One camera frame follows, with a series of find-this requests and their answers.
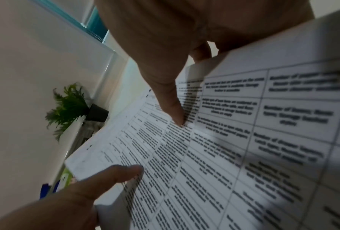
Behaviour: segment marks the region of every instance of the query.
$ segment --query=green plant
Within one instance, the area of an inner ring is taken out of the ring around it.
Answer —
[[[46,120],[49,122],[47,128],[53,123],[56,123],[55,132],[53,135],[57,141],[60,140],[62,133],[71,125],[74,120],[87,115],[89,107],[86,105],[84,93],[81,92],[82,87],[77,89],[77,84],[71,84],[64,87],[65,96],[60,95],[53,90],[53,98],[56,101],[56,108],[46,114]]]

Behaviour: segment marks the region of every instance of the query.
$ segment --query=white paper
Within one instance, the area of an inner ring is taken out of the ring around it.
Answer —
[[[79,180],[144,166],[96,201],[102,229],[340,230],[340,12],[192,66],[177,92],[182,128],[147,92],[66,161]]]

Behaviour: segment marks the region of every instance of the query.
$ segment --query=paper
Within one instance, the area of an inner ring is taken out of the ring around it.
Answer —
[[[337,22],[340,13],[182,73],[182,128],[148,92],[74,153],[66,165],[78,179],[145,168],[97,201],[102,228],[340,230]]]

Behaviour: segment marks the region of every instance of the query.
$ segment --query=plant pot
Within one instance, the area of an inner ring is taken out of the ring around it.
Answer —
[[[109,111],[105,110],[96,104],[92,104],[86,116],[86,120],[105,122],[108,117]]]

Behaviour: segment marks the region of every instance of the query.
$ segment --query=potted plant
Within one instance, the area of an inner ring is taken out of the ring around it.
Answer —
[[[71,125],[74,120],[81,116],[86,116],[86,120],[105,122],[108,117],[108,111],[92,104],[89,108],[85,102],[84,93],[81,91],[82,87],[77,84],[71,84],[64,87],[64,96],[53,90],[53,97],[56,101],[57,107],[46,114],[46,120],[49,122],[47,128],[53,123],[56,127],[53,135],[57,141],[60,140],[61,135]]]

